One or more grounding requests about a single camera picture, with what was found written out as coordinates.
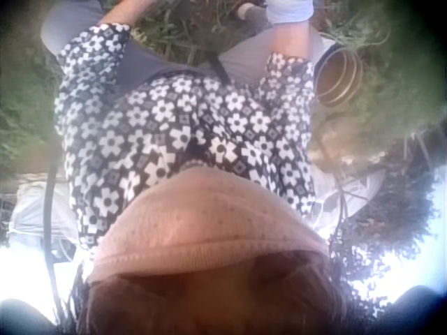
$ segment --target woman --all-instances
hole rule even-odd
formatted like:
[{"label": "woman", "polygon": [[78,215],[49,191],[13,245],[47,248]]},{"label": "woman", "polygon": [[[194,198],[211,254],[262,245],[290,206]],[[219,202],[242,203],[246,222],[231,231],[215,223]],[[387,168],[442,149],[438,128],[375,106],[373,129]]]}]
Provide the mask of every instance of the woman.
[{"label": "woman", "polygon": [[65,75],[71,207],[94,255],[80,332],[326,332],[343,303],[325,242],[301,220],[314,202],[312,1],[268,0],[266,71],[251,71],[257,36],[220,57],[220,78],[126,45],[152,2],[124,0],[78,36],[100,11],[65,2],[43,27]]}]

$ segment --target floral shirt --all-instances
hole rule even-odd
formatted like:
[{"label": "floral shirt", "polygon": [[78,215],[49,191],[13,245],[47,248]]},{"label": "floral shirt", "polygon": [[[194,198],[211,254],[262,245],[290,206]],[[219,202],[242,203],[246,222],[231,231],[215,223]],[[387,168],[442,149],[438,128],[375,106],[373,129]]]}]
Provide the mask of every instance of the floral shirt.
[{"label": "floral shirt", "polygon": [[257,87],[174,71],[115,98],[128,39],[129,26],[102,24],[58,55],[56,129],[83,246],[94,252],[139,193],[195,165],[252,180],[309,213],[309,62],[274,53]]}]

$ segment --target bucket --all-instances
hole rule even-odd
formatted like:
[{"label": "bucket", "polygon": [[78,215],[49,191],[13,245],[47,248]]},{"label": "bucket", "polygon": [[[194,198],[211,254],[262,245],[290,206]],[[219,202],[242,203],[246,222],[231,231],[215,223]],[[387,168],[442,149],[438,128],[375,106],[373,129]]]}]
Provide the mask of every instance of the bucket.
[{"label": "bucket", "polygon": [[319,103],[334,108],[351,99],[360,88],[363,67],[354,51],[334,44],[321,57],[314,72]]}]

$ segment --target white glove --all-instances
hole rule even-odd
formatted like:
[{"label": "white glove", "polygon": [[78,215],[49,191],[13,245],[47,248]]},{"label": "white glove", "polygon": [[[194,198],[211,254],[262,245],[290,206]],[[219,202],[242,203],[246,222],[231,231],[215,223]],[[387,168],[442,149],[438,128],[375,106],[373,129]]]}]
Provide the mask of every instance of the white glove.
[{"label": "white glove", "polygon": [[313,0],[267,0],[271,24],[307,21],[314,14]]}]

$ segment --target leg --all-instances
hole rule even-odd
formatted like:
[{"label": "leg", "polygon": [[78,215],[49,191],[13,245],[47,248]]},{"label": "leg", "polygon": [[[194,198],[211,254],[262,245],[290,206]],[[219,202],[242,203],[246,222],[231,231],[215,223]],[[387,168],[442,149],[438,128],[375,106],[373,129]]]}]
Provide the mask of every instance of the leg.
[{"label": "leg", "polygon": [[[98,0],[61,1],[43,23],[42,41],[51,53],[57,54],[71,39],[95,25],[103,16]],[[119,92],[131,91],[152,75],[176,67],[181,68],[130,40],[118,68]]]},{"label": "leg", "polygon": [[[264,76],[265,65],[273,44],[273,30],[267,22],[265,9],[252,6],[244,13],[244,19],[256,30],[264,29],[257,36],[248,38],[224,52],[219,59],[228,75],[240,82],[256,86]],[[323,41],[318,32],[311,28],[312,61],[314,64],[324,53]]]}]

